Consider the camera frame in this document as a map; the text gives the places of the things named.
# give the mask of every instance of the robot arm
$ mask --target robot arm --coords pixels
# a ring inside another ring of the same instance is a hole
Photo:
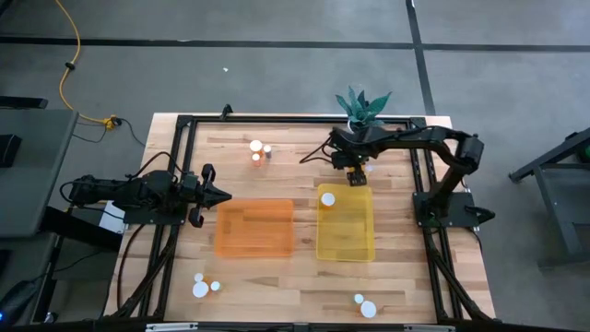
[[[101,200],[112,200],[125,211],[124,222],[130,224],[177,225],[184,221],[187,204],[196,204],[189,212],[195,227],[203,226],[202,208],[211,208],[231,199],[231,195],[213,185],[215,169],[206,164],[202,181],[192,172],[181,180],[167,171],[152,171],[141,177],[128,176],[126,181],[96,179],[85,175],[72,184],[68,202],[84,207]]]
[[[457,141],[455,153],[451,152],[446,145],[447,139]],[[417,193],[415,196],[422,198],[422,201],[417,204],[420,205],[420,210],[423,210],[423,215],[439,218],[448,216],[451,208],[451,193],[461,183],[463,176],[478,169],[483,152],[483,143],[477,135],[471,136],[441,126],[427,126],[406,131],[386,130],[380,126],[372,126],[357,133],[334,128],[330,132],[330,137],[319,148],[324,151],[325,147],[335,150],[329,155],[329,161],[335,169],[347,169],[347,178],[351,186],[367,184],[362,165],[369,158],[377,159],[379,154],[390,148],[421,148],[434,151],[449,165],[449,169],[442,180],[428,193]],[[309,157],[311,155],[300,162],[306,162]]]

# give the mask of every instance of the butcher block tabletop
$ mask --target butcher block tabletop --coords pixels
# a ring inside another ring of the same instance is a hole
[[[178,115],[154,114],[143,162],[160,151],[171,150]],[[448,116],[426,116],[425,119],[427,125],[451,127]],[[411,196],[416,189],[409,150],[387,150],[377,160],[370,161],[373,170],[368,186],[373,198],[374,260],[317,259],[318,186],[348,182],[344,171],[334,170],[325,161],[299,164],[299,160],[324,143],[333,126],[345,127],[344,124],[238,123],[235,120],[198,124],[191,170],[200,173],[205,163],[213,164],[217,171],[214,185],[232,194],[234,199],[291,200],[293,251],[287,257],[216,255],[217,208],[211,208],[204,213],[203,228],[194,228],[189,223],[181,227],[165,321],[436,323],[423,235],[414,220]],[[177,160],[180,165],[186,135]],[[253,166],[249,150],[250,142],[255,139],[273,149],[272,159],[263,160],[260,167]],[[446,165],[436,154],[433,157],[440,179]],[[167,166],[168,160],[161,157],[146,172],[165,170]],[[429,188],[427,180],[427,176],[422,176],[425,190]],[[116,274],[124,248],[136,227],[131,226],[124,235],[105,314],[116,311],[118,278],[122,279],[124,301],[146,274],[155,230],[155,226],[150,225],[139,232],[130,246],[123,275]],[[454,228],[448,229],[448,237],[457,278],[483,312],[494,316],[476,237],[467,230]],[[221,290],[196,298],[193,295],[196,273],[202,273],[206,280],[219,281]],[[451,314],[449,291],[442,274],[440,280],[445,309]],[[154,283],[150,313],[156,306],[159,283],[160,278]],[[375,303],[377,315],[374,318],[364,318],[359,313],[353,299],[357,293]]]

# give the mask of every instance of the gray floor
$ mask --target gray floor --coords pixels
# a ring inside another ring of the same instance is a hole
[[[85,37],[411,42],[402,0],[64,4]],[[415,0],[415,5],[425,42],[590,43],[590,2],[582,0]],[[0,33],[72,36],[47,0],[16,1],[0,19]],[[57,83],[74,51],[3,44],[0,94],[44,97],[49,109],[63,108]],[[556,255],[561,244],[534,181],[516,185],[506,175],[588,126],[590,53],[426,52],[425,57],[437,114],[451,115],[456,128],[477,132],[486,143],[480,170],[468,183],[477,203],[497,213],[481,232],[497,316],[587,330],[588,268],[537,269],[537,260]],[[413,51],[89,46],[65,91],[81,112],[127,118],[145,139],[154,112],[220,111],[228,102],[238,112],[339,113],[334,94],[345,93],[347,85],[372,96],[392,90],[386,113],[425,113]],[[100,129],[80,126],[77,133],[98,137]],[[99,145],[73,140],[58,183],[85,173],[120,177],[137,168],[141,155],[126,129],[109,133]],[[57,196],[52,204],[65,205]],[[100,287],[77,280],[64,289],[99,292]],[[95,313],[78,309],[69,298],[63,296],[62,306],[68,319]]]

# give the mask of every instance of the white bottle cap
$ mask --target white bottle cap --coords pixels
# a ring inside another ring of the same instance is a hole
[[[360,305],[360,313],[366,318],[373,318],[377,314],[377,307],[371,301],[365,301]]]
[[[221,288],[221,284],[219,283],[219,281],[211,282],[211,290],[212,291],[219,291],[220,288]]]
[[[252,152],[258,152],[262,149],[262,142],[259,140],[254,140],[250,142],[250,150]]]
[[[356,294],[354,296],[354,302],[361,304],[363,301],[365,301],[365,297],[360,295],[360,294]]]
[[[324,193],[322,195],[322,204],[324,204],[327,207],[332,207],[334,203],[336,203],[336,198],[334,197],[334,194]]]
[[[193,286],[193,295],[198,299],[205,297],[208,292],[209,286],[203,281],[199,281]]]

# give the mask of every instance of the potted plant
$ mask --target potted plant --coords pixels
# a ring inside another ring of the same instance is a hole
[[[347,112],[348,129],[351,132],[357,132],[371,125],[384,124],[383,121],[377,120],[375,117],[384,109],[390,95],[391,92],[372,102],[368,102],[365,100],[365,91],[362,91],[357,98],[354,90],[351,87],[348,87],[350,104],[347,104],[342,96],[336,95],[336,100]]]

